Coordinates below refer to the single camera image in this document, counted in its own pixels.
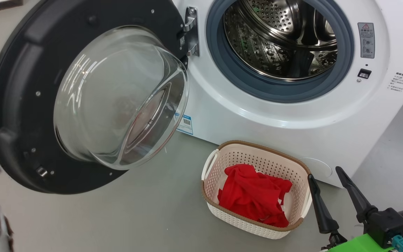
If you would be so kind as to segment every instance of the red cloth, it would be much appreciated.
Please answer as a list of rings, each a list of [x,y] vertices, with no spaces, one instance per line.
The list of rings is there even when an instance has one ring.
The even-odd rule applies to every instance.
[[[289,223],[281,208],[292,183],[278,177],[257,173],[249,164],[225,169],[228,178],[219,190],[219,205],[257,222],[286,228]]]

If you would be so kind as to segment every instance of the gray floor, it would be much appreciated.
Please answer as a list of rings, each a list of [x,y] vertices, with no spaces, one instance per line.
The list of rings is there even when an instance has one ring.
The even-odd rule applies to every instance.
[[[327,244],[313,210],[281,240],[253,236],[211,215],[200,193],[200,173],[215,147],[176,133],[141,169],[75,196],[36,193],[1,174],[0,204],[15,231],[16,251],[274,252],[318,251]],[[353,179],[380,209],[403,210],[403,108]],[[360,235],[346,190],[320,186],[341,233]]]

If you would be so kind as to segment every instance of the green robot part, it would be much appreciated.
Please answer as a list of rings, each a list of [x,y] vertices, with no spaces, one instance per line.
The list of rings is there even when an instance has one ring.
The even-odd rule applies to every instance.
[[[369,234],[364,234],[333,247],[328,252],[389,252],[393,249],[393,247],[381,248]]]

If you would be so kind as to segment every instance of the basket handle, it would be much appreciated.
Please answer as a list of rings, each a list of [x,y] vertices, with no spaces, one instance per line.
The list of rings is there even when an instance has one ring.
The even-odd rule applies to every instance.
[[[312,195],[310,194],[310,190],[307,190],[307,195],[304,202],[304,211],[301,214],[301,217],[304,219],[306,218],[307,213],[309,212],[310,205],[312,204]]]
[[[213,152],[211,152],[208,159],[206,160],[205,166],[203,166],[203,172],[201,172],[201,177],[202,177],[201,180],[205,181],[206,176],[211,171],[212,166],[214,165],[214,160],[217,159],[218,155],[219,155],[219,150],[214,150]]]

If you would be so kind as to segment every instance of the washing machine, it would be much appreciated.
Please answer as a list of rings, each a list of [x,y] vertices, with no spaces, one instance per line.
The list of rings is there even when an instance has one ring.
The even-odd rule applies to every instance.
[[[403,104],[403,1],[42,0],[0,53],[0,164],[94,190],[178,130],[351,176]]]

